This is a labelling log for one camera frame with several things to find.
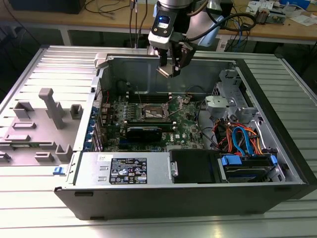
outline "white sticker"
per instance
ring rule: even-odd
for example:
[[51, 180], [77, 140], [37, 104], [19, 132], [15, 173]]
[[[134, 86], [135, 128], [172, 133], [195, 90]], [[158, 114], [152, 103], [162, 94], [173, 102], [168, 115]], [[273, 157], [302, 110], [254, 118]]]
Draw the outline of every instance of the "white sticker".
[[25, 147], [25, 148], [27, 148], [27, 147], [30, 147], [29, 145], [12, 145], [12, 147], [14, 147], [14, 148], [22, 148], [22, 147]]
[[113, 155], [98, 155], [97, 161], [111, 161]]

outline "gray plastic block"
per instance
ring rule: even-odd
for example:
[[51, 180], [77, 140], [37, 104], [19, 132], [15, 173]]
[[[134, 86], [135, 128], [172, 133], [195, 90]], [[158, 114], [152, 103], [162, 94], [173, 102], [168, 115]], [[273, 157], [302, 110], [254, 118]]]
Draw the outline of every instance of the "gray plastic block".
[[80, 120], [83, 115], [83, 108], [80, 104], [73, 104], [70, 107], [70, 114], [73, 120]]
[[54, 157], [50, 152], [36, 152], [34, 158], [38, 162], [52, 162], [54, 160]]
[[42, 150], [54, 150], [54, 149], [56, 149], [57, 145], [54, 141], [50, 141], [49, 143], [39, 144], [39, 147]]
[[68, 145], [66, 151], [64, 151], [61, 145], [58, 145], [55, 154], [61, 162], [70, 162], [71, 156], [73, 154], [73, 149], [70, 145]]
[[[63, 116], [65, 115], [65, 112], [64, 112], [63, 108], [61, 107], [60, 102], [56, 102], [55, 105], [56, 105], [57, 111], [59, 112], [60, 116], [63, 118]], [[46, 110], [46, 113], [47, 113], [48, 117], [50, 119], [52, 119], [50, 111]]]
[[13, 129], [35, 129], [36, 124], [33, 121], [30, 122], [15, 122], [12, 125]]
[[55, 101], [53, 99], [53, 93], [53, 89], [51, 88], [42, 88], [39, 92], [39, 98], [45, 102], [56, 128], [63, 129], [64, 122], [61, 119], [60, 112], [56, 107]]
[[0, 152], [0, 162], [9, 162], [11, 160], [11, 157], [4, 152]]
[[30, 141], [31, 137], [29, 135], [7, 135], [4, 139], [5, 141]]
[[12, 147], [11, 145], [0, 145], [0, 150], [4, 150], [4, 151], [15, 150], [15, 148]]
[[16, 104], [13, 111], [20, 120], [24, 120], [30, 119], [28, 112], [34, 111], [34, 109], [29, 102], [19, 102]]

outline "motherboard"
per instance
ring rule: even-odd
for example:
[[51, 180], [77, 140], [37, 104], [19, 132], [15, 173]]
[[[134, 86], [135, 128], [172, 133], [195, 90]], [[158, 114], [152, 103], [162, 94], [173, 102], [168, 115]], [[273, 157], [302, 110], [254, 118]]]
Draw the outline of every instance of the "motherboard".
[[126, 95], [102, 106], [105, 152], [203, 149], [196, 103], [188, 96]]

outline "metal table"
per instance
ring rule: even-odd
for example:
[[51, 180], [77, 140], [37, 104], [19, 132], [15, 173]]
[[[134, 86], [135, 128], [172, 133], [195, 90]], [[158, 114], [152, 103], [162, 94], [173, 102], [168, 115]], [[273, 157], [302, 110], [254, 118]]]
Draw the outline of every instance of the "metal table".
[[[85, 107], [85, 92], [95, 75], [96, 53], [131, 53], [130, 49], [59, 47], [40, 49], [0, 104], [0, 137], [15, 116], [17, 101], [34, 98], [47, 79], [63, 107]], [[137, 50], [146, 54], [146, 50]], [[200, 57], [232, 58], [232, 53], [197, 52]], [[274, 55], [235, 54], [245, 59], [255, 78], [317, 175], [317, 98], [283, 59]], [[82, 99], [74, 99], [82, 93]], [[0, 235], [5, 237], [81, 234], [85, 237], [310, 237], [317, 236], [317, 192], [289, 200], [263, 215], [80, 221], [53, 193], [65, 179], [55, 166], [0, 167]]]

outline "computer case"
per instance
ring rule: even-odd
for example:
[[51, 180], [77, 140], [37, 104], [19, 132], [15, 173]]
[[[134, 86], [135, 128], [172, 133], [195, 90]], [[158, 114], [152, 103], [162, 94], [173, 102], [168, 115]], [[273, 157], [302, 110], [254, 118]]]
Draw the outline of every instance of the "computer case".
[[14, 10], [79, 14], [86, 0], [9, 0]]
[[[262, 214], [282, 201], [299, 199], [315, 190], [317, 180], [314, 173], [255, 79], [257, 75], [243, 59], [237, 57], [237, 54], [196, 57], [182, 69], [177, 79], [167, 81], [156, 71], [156, 56], [119, 51], [113, 55], [107, 54], [105, 66], [94, 78], [94, 86], [81, 118], [67, 180], [56, 186], [55, 194], [81, 220], [112, 220]], [[129, 92], [133, 85], [137, 85], [138, 94]], [[212, 106], [206, 97], [208, 105], [213, 108], [211, 113], [206, 108], [199, 115], [196, 114], [201, 128], [210, 129], [211, 121], [221, 117], [219, 111], [224, 115], [223, 120], [231, 120], [230, 112], [239, 117], [239, 121], [250, 116], [248, 126], [257, 128], [256, 123], [266, 147], [277, 149], [276, 167], [272, 169], [271, 163], [263, 165], [268, 161], [262, 161], [261, 168], [257, 165], [238, 168], [234, 163], [229, 168], [227, 162], [223, 163], [220, 159], [221, 155], [211, 150], [209, 140], [203, 138], [204, 149], [197, 148], [200, 147], [197, 140], [193, 142], [196, 149], [184, 149], [182, 145], [191, 139], [180, 132], [177, 133], [178, 139], [175, 135], [176, 142], [173, 135], [165, 133], [162, 140], [167, 140], [166, 150], [157, 146], [140, 149], [135, 144], [128, 148], [124, 135], [118, 134], [119, 139], [112, 135], [112, 129], [116, 123], [121, 123], [125, 113], [139, 115], [139, 101], [146, 103], [145, 108], [153, 105], [151, 97], [159, 101], [169, 92], [171, 95], [182, 95], [191, 85], [212, 91], [213, 97], [218, 97], [214, 101], [216, 104], [226, 99], [225, 105]], [[95, 100], [100, 95], [98, 92], [103, 92], [102, 88], [109, 89], [111, 98], [105, 106]], [[124, 97], [117, 99], [116, 92], [123, 92]], [[238, 109], [242, 105], [243, 114]], [[169, 108], [175, 112], [178, 107], [170, 105]], [[150, 110], [150, 113], [158, 112], [154, 106]], [[87, 139], [87, 133], [91, 133], [90, 125], [93, 122], [90, 121], [95, 120], [98, 125], [103, 111], [109, 115], [105, 119], [107, 131], [103, 135], [111, 141], [111, 145], [100, 149], [98, 139], [96, 142]], [[185, 115], [178, 114], [173, 122], [177, 130], [187, 130], [186, 123], [191, 119], [180, 119]], [[122, 127], [135, 125], [128, 119]], [[160, 126], [164, 130], [169, 128], [166, 123], [160, 122]], [[197, 130], [191, 131], [193, 137], [198, 135]], [[206, 129], [205, 132], [209, 138], [212, 137], [211, 130]], [[249, 162], [258, 163], [260, 159], [262, 156], [256, 156]], [[259, 169], [268, 169], [269, 172], [266, 171], [264, 177], [256, 176]]]

